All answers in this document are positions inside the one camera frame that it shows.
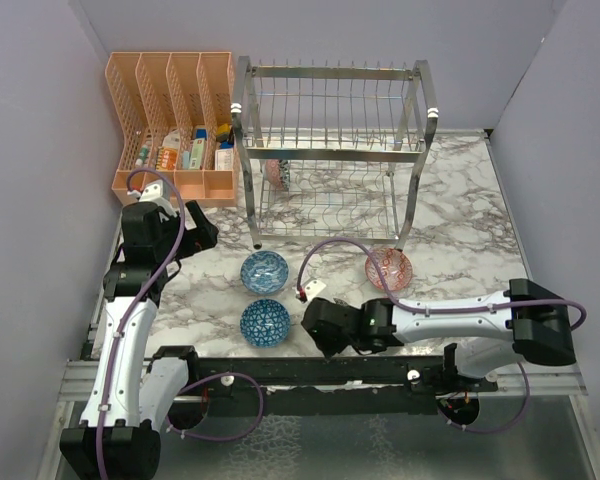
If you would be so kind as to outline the red geometric bowl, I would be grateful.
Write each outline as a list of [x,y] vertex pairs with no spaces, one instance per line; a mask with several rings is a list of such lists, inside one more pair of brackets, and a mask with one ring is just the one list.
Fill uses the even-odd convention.
[[384,247],[373,250],[372,257],[380,267],[380,271],[377,271],[373,261],[367,258],[365,261],[365,275],[376,289],[384,290],[380,278],[385,280],[391,292],[399,292],[409,286],[413,279],[413,266],[402,251]]

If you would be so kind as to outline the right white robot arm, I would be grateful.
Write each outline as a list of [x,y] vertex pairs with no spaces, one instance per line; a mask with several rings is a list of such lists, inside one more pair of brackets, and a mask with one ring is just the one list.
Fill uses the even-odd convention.
[[514,363],[549,367],[576,361],[569,302],[528,280],[469,299],[441,302],[380,298],[356,308],[316,297],[301,325],[330,358],[346,348],[379,353],[434,338],[462,338],[449,345],[439,367],[441,383],[461,391],[474,379]]

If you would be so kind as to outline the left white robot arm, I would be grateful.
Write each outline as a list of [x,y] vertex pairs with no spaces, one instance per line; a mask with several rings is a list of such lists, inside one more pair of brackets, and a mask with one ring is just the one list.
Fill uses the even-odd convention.
[[176,395],[200,385],[191,346],[158,350],[144,361],[167,266],[217,244],[219,230],[199,204],[185,204],[194,228],[161,200],[124,207],[122,242],[103,279],[105,336],[91,394],[79,424],[63,430],[60,451],[81,479],[151,479],[161,452],[160,430]]

